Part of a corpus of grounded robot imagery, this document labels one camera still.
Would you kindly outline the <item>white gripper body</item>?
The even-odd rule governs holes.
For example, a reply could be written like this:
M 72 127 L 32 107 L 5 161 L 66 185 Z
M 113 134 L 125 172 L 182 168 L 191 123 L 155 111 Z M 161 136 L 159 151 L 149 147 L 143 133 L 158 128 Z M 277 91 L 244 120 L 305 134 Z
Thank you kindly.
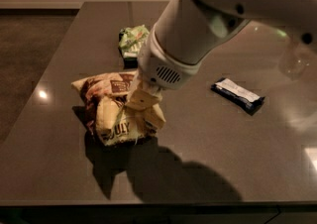
M 186 64 L 167 54 L 160 46 L 156 26 L 153 26 L 139 52 L 138 69 L 131 92 L 141 88 L 155 95 L 161 90 L 178 90 L 197 74 L 200 66 L 200 62 Z

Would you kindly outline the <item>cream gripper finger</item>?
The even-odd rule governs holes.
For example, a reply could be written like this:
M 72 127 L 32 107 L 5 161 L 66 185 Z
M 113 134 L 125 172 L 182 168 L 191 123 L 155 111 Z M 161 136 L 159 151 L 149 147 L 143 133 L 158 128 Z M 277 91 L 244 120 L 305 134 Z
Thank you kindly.
M 160 130 L 166 120 L 158 104 L 141 112 L 139 127 L 142 130 Z
M 137 88 L 127 95 L 126 106 L 137 111 L 143 111 L 160 103 L 161 100 L 162 96 L 160 93 L 151 95 Z

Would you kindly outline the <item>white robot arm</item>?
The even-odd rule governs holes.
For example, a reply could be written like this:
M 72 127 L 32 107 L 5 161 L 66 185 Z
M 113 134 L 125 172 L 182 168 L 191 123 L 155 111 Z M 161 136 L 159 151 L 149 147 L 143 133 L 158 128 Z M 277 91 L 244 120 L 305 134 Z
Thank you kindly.
M 283 29 L 297 44 L 317 48 L 317 0 L 170 0 L 138 56 L 127 106 L 144 111 L 178 89 L 205 57 L 256 21 Z

